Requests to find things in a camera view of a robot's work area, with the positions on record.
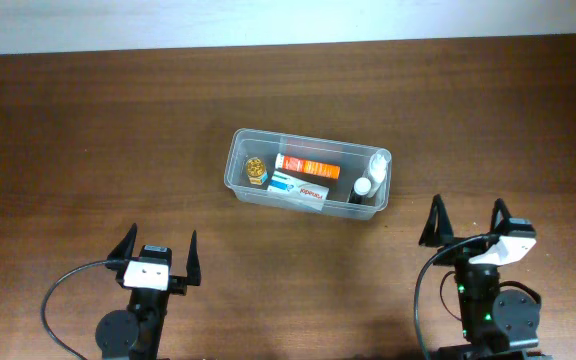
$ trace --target white bottle cap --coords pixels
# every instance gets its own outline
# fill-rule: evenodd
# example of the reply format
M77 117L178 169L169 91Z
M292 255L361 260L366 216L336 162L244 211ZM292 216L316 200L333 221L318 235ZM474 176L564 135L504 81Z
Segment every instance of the white bottle cap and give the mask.
M386 161L386 158L383 155L376 153L375 157L370 162L370 171L381 173L386 172L387 168L388 161Z
M368 194L372 184L368 178L359 178L355 181L355 186L353 187L355 190L355 194L359 196L364 196Z
M275 169L281 169L284 166L284 156L281 153L277 154L277 160L275 160Z

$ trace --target clear plastic container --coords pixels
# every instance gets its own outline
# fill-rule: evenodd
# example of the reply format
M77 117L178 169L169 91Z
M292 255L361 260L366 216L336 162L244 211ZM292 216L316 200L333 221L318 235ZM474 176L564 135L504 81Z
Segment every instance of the clear plastic container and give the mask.
M230 145L224 183L235 192L239 200L244 202L368 220L377 211L385 209L386 205L388 205L390 172L392 168L392 156L388 150L385 150L387 157L389 157L386 179L379 190L377 190L375 196L368 199L364 205L350 204L347 200L355 180L363 175L370 157L377 150L385 149L305 136L239 129L235 132ZM295 199L294 197L267 191L270 178L275 172L277 153L341 167L338 180L281 170L298 179L329 188L328 197L324 201L321 211L307 206L308 204L306 203L311 202L310 200ZM262 185L252 185L246 175L244 165L248 159L253 157L260 158L268 171L268 180Z

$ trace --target wood grain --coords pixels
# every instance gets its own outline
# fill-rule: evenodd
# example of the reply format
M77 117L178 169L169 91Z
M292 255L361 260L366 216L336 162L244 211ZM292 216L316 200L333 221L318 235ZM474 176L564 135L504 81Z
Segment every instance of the wood grain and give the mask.
M239 202L223 172L242 127L389 149L388 208L359 222ZM41 298L132 222L176 274L199 234L204 282L171 298L161 357L410 358L435 193L459 235L486 231L497 197L533 221L537 246L502 276L544 297L541 348L576 359L576 35L0 56L0 359L68 358ZM433 348L462 342L442 270L421 301ZM90 270L49 321L98 358L95 326L128 296Z

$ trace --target black cable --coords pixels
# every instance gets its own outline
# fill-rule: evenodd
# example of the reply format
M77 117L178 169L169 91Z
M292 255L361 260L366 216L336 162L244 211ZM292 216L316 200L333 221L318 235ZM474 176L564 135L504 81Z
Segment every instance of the black cable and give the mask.
M96 267L96 266L110 265L110 264L124 264L125 262L126 262L125 260L102 260L102 261L95 261L95 262L92 262L90 264L82 265L78 268L72 269L69 272L67 272L64 276L59 278L59 280L57 280L54 284L52 284L50 289L48 289L46 296L44 296L44 300L41 302L41 324L44 326L44 330L46 330L46 332L48 333L50 338L53 339L57 343L57 345L61 346L62 348L64 348L64 350L66 350L67 352L69 352L70 354L72 354L73 356L75 356L76 358L78 358L80 360L86 360L86 358L83 355L81 355L80 353L73 350L70 346L64 344L64 342L61 341L57 337L57 335L55 335L54 332L52 332L52 329L50 328L50 326L48 326L48 321L46 320L46 305L48 304L48 299L50 298L50 295L52 295L53 291L55 291L57 286L59 286L59 284L61 284L64 280L69 278L71 275L74 275L74 274L76 274L82 270L90 269L90 268Z
M428 262L426 262L424 267L421 269L421 272L419 272L419 276L417 277L417 285L415 285L415 300L414 300L414 304L413 304L413 310L414 310L415 332L417 334L417 341L419 342L419 347L421 347L421 352L422 352L422 354L424 354L424 358L426 360L431 360L431 358L430 358L430 353L428 352L428 349L426 349L426 344L424 343L423 336L421 335L421 326L419 325L419 293L421 292L421 280L423 280L424 275L426 274L426 271L428 271L428 268L435 261L437 261L437 259L441 258L442 256L446 255L447 253L449 253L455 249L466 246L466 245L471 244L473 242L486 240L488 238L489 238L488 235L477 235L477 236L469 237L460 243L445 247L442 250L440 250L439 252L437 252L435 255L433 255L428 260Z
M523 290L525 293L530 295L530 297L532 297L533 300L535 300L537 305L541 306L541 295L539 295L538 292L529 288L528 286L526 286L526 285L524 285L518 281L504 281L501 284L499 284L499 288L502 288L504 286L516 287L518 289Z
M441 279L441 285L439 285L439 298L441 299L441 303L444 305L444 309L446 309L446 311L448 311L448 314L450 314L450 316L457 319L457 321L461 321L461 318L459 316L453 314L452 311L450 311L450 309L448 309L448 306L446 305L446 302L444 301L444 283L446 282L446 279L448 279L448 276L454 275L454 274L455 274L454 271L448 271L446 273L446 275L444 275L443 279Z

